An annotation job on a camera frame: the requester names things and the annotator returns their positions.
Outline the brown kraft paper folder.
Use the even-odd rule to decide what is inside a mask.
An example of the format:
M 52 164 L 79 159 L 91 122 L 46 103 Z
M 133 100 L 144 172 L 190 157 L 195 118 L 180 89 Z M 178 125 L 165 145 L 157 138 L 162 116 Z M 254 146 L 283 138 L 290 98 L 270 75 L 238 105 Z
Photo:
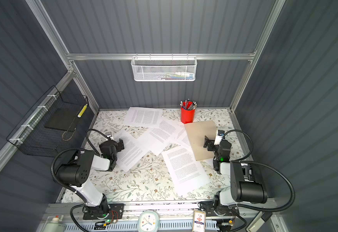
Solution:
M 217 131 L 215 123 L 212 120 L 193 122 L 185 124 L 184 127 L 196 161 L 213 158 L 214 153 L 212 151 L 208 151 L 207 148 L 203 147 L 203 145 L 205 142 L 205 136 L 207 136 L 210 140 L 215 139 Z

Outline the large front printed sheet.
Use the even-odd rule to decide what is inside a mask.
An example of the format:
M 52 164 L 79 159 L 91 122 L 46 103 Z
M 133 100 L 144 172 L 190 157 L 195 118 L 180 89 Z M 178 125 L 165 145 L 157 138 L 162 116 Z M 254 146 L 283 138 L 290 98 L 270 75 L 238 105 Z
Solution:
M 195 160 L 194 154 L 184 146 L 164 151 L 162 157 L 178 195 L 187 195 L 210 183 L 202 164 Z

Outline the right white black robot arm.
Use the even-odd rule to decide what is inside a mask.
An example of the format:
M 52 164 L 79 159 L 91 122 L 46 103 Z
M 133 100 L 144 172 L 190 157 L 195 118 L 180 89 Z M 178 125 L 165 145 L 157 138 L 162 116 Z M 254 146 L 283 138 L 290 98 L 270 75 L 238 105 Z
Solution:
M 264 204 L 268 194 L 259 167 L 255 164 L 230 161 L 231 143 L 217 136 L 215 140 L 204 137 L 203 147 L 214 153 L 213 169 L 220 175 L 230 178 L 229 186 L 214 197 L 215 206 L 230 206 L 234 203 L 248 202 Z

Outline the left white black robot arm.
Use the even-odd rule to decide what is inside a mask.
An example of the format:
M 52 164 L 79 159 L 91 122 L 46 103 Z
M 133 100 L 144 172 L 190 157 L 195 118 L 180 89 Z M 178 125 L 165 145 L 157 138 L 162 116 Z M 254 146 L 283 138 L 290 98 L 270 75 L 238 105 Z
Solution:
M 87 207 L 107 207 L 106 197 L 89 179 L 92 169 L 111 172 L 117 164 L 117 153 L 124 150 L 124 142 L 119 139 L 107 140 L 99 145 L 102 155 L 93 150 L 69 148 L 58 153 L 51 163 L 53 180 L 77 194 Z

